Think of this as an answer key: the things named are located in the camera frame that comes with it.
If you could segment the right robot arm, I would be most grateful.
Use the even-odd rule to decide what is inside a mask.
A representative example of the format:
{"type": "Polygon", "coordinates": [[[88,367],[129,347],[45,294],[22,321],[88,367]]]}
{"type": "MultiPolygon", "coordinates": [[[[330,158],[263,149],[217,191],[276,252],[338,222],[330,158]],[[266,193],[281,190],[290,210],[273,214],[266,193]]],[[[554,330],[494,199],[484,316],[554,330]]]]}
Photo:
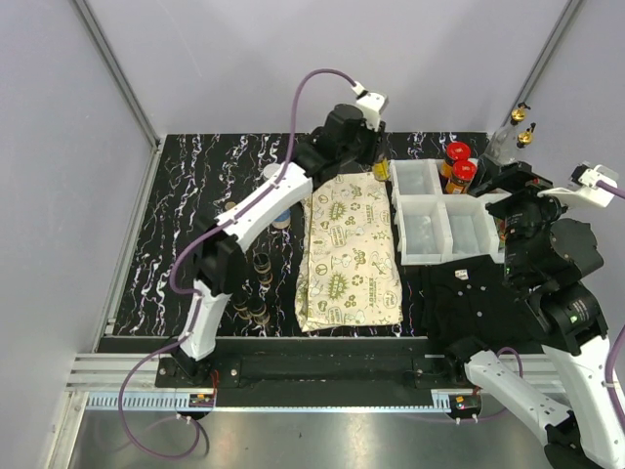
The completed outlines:
{"type": "Polygon", "coordinates": [[[486,206],[505,223],[504,284],[523,306],[526,327],[553,364],[568,403],[537,391],[476,337],[448,347],[443,375],[452,386],[471,383],[491,394],[532,431],[554,468],[624,465],[624,394],[614,381],[621,345],[610,343],[600,303],[582,283],[604,260],[590,224],[564,215],[574,207],[607,207],[623,194],[617,177],[602,165],[580,164],[571,188],[556,188],[516,162],[469,191],[508,194],[486,206]]]}

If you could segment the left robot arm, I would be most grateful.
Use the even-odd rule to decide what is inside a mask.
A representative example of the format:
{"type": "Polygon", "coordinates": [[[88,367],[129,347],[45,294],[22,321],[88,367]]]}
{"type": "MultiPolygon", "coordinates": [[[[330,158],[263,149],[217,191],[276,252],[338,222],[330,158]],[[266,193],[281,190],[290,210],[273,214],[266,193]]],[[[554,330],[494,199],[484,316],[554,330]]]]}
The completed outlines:
{"type": "Polygon", "coordinates": [[[339,104],[324,124],[302,142],[289,140],[285,161],[250,195],[202,225],[202,235],[179,255],[192,262],[189,288],[174,281],[173,291],[192,299],[187,321],[171,352],[177,375],[191,387],[210,377],[208,356],[216,348],[217,329],[230,298],[245,278],[245,254],[258,235],[282,212],[338,175],[346,164],[372,165],[383,140],[382,113],[387,100],[368,94],[339,104]]]}

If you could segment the gold-top glass oil bottle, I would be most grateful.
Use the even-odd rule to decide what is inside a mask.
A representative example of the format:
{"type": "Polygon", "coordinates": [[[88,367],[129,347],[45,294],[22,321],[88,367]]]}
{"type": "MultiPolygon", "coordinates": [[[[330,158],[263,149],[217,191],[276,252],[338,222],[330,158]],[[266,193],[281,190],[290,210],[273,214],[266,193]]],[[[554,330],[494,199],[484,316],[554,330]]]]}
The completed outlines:
{"type": "Polygon", "coordinates": [[[514,107],[507,122],[494,132],[484,153],[479,157],[480,161],[486,160],[500,166],[514,161],[513,147],[529,110],[531,107],[525,102],[520,102],[514,107]]]}

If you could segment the small brown-cap bottle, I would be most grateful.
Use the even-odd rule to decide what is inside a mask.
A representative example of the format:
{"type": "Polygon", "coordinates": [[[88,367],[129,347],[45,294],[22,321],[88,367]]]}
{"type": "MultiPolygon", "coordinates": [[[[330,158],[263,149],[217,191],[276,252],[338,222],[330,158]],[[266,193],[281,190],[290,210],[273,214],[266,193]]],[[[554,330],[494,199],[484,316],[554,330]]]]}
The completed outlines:
{"type": "Polygon", "coordinates": [[[379,155],[372,165],[372,173],[376,181],[386,182],[390,178],[389,161],[384,155],[379,155]]]}

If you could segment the red-lid chili jar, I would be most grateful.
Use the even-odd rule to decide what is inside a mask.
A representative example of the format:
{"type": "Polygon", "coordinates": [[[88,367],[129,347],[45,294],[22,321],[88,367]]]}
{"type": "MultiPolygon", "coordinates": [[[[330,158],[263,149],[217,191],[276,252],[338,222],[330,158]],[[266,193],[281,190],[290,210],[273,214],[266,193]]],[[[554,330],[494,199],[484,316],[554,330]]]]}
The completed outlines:
{"type": "Polygon", "coordinates": [[[447,194],[464,193],[477,174],[478,168],[471,160],[459,160],[450,170],[444,191],[447,194]]]}
{"type": "Polygon", "coordinates": [[[469,160],[472,156],[471,148],[463,142],[451,142],[445,148],[440,175],[448,179],[456,162],[469,160]]]}

